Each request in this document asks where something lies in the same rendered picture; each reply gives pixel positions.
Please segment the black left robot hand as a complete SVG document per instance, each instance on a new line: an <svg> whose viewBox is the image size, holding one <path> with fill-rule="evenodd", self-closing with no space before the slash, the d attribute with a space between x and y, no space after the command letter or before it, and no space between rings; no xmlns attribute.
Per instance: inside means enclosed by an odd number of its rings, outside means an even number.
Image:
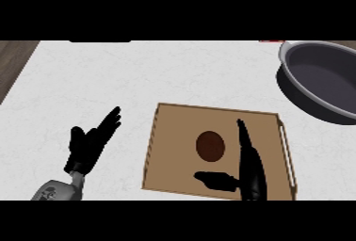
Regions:
<svg viewBox="0 0 356 241"><path fill-rule="evenodd" d="M122 125L122 108L114 107L99 126L86 133L80 126L71 128L70 157L64 171L86 175L96 165L107 143Z"/></svg>

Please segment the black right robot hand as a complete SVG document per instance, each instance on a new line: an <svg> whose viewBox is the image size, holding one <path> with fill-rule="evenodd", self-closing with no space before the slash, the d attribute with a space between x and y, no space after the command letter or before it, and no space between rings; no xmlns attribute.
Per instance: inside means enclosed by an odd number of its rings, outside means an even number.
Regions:
<svg viewBox="0 0 356 241"><path fill-rule="evenodd" d="M268 181L262 158L259 151L254 149L250 141L250 133L246 123L237 120L240 128L240 178L235 178L225 172L198 171L194 177L204 183L206 187L213 190L235 192L241 190L244 201L268 200Z"/></svg>

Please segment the brown chocolate cupcake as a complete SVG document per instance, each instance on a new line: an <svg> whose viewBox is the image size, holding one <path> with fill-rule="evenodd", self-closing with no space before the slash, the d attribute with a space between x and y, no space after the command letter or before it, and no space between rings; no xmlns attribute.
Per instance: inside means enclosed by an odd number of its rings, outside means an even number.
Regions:
<svg viewBox="0 0 356 241"><path fill-rule="evenodd" d="M216 132L206 131L198 136L197 152L206 162L218 162L222 159L226 152L226 144Z"/></svg>

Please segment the brown wooden tray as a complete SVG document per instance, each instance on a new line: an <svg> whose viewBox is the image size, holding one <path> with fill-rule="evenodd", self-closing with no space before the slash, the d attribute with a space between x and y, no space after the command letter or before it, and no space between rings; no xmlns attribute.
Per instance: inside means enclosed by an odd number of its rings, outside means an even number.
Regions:
<svg viewBox="0 0 356 241"><path fill-rule="evenodd" d="M262 158L268 199L291 201L297 198L297 179L291 161L284 123L275 113L244 111L181 104L160 104L154 114L142 187L150 190L238 200L241 193L213 190L194 177L198 171L225 172L240 176L238 124L249 128L252 145ZM226 145L216 162L201 159L197 140L201 133L216 132Z"/></svg>

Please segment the dark grey metal pot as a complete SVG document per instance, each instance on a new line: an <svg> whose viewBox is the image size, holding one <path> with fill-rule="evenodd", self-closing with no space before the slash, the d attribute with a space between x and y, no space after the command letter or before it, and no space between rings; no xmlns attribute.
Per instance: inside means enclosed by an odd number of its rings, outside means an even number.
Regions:
<svg viewBox="0 0 356 241"><path fill-rule="evenodd" d="M308 40L281 44L277 84L293 104L317 119L356 125L356 50Z"/></svg>

